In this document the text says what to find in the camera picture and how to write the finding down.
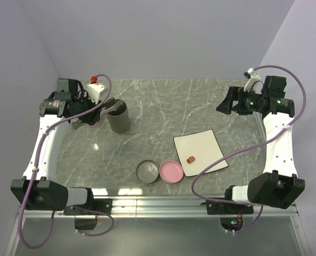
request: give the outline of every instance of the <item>pink bowl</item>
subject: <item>pink bowl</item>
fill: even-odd
[[[183,168],[179,163],[168,160],[160,165],[159,174],[163,181],[177,183],[183,178]]]

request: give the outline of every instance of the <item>lavender wall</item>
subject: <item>lavender wall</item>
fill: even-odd
[[[292,70],[304,83],[307,109],[294,125],[294,159],[306,188],[296,201],[313,255],[316,255],[316,1],[296,0],[277,33],[262,64],[281,65]],[[275,70],[261,74],[285,75]],[[297,110],[302,94],[288,77],[286,97],[295,100]]]
[[[63,77],[241,78],[294,0],[20,0]]]
[[[21,178],[33,150],[39,105],[58,74],[20,3],[0,0],[0,255],[18,203],[12,179]]]

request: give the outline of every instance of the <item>gray marble tabletop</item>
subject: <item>gray marble tabletop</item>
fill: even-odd
[[[194,177],[176,184],[158,178],[143,184],[136,177],[145,159],[161,164],[178,160],[173,137],[213,129],[224,155],[262,142],[254,115],[225,115],[216,107],[229,86],[241,79],[118,80],[112,96],[128,105],[131,129],[111,131],[108,121],[69,130],[57,166],[58,181],[69,187],[91,187],[108,195],[187,195]],[[259,148],[227,160],[228,167],[205,174],[195,185],[204,194],[223,193],[230,185],[247,185],[262,173],[265,149]]]

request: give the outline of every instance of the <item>metal cup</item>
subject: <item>metal cup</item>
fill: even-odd
[[[117,110],[109,112],[107,119],[109,121],[110,128],[115,133],[124,133],[131,127],[131,121],[128,116],[127,105],[123,100],[115,99],[115,102],[121,101],[122,104]]]

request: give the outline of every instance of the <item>glass panel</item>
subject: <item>glass panel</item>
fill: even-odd
[[[244,218],[248,225],[251,218]],[[105,230],[110,221],[99,219],[93,233]],[[26,219],[25,237],[37,244],[46,236],[50,220]],[[76,234],[73,219],[55,219],[52,236],[33,251],[19,242],[16,255],[300,255],[290,217],[261,217],[251,229],[225,234],[218,218],[116,219],[102,237]]]

